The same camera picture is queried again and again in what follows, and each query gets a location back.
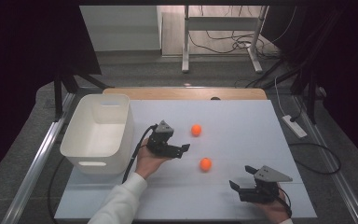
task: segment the white sleeve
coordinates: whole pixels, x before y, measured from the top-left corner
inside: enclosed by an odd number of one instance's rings
[[[293,224],[293,221],[291,218],[288,218],[285,221],[281,222],[280,224]]]
[[[139,198],[146,188],[146,181],[140,175],[132,173],[124,184],[112,189],[89,223],[131,224],[138,209]]]

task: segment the power strip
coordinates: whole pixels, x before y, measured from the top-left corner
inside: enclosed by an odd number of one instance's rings
[[[297,124],[297,122],[290,121],[290,115],[282,117],[286,125],[297,135],[298,138],[307,136],[306,132]]]

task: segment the white wall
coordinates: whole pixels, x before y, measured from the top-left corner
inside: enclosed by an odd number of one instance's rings
[[[95,51],[161,49],[157,6],[82,6]]]

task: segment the orange ball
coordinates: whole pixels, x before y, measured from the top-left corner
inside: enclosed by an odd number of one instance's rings
[[[201,131],[202,131],[202,128],[199,124],[195,124],[195,125],[193,125],[193,127],[191,127],[191,133],[193,133],[193,135],[195,135],[195,136],[200,135]]]
[[[200,161],[200,168],[202,171],[207,172],[212,167],[212,161],[209,158],[203,158]]]

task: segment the wooden floor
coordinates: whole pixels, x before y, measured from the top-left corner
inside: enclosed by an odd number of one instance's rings
[[[247,6],[191,6],[189,7],[189,16],[212,16],[212,17],[258,17],[261,7]],[[182,47],[184,43],[185,30],[185,9],[184,6],[161,6],[160,7],[163,25],[162,25],[162,55],[182,55]],[[236,31],[191,31],[190,36],[196,45],[213,49],[219,52],[227,52],[233,50],[235,41],[230,38],[237,35],[252,35],[253,32]],[[263,51],[268,54],[275,54],[278,49],[270,44],[264,37],[260,36],[260,40],[264,41],[265,47]],[[242,38],[241,41],[251,41],[251,37]],[[190,43],[191,54],[219,54],[208,49],[200,48]],[[258,41],[257,46],[261,50],[262,42]],[[234,50],[229,54],[247,54],[246,49]]]

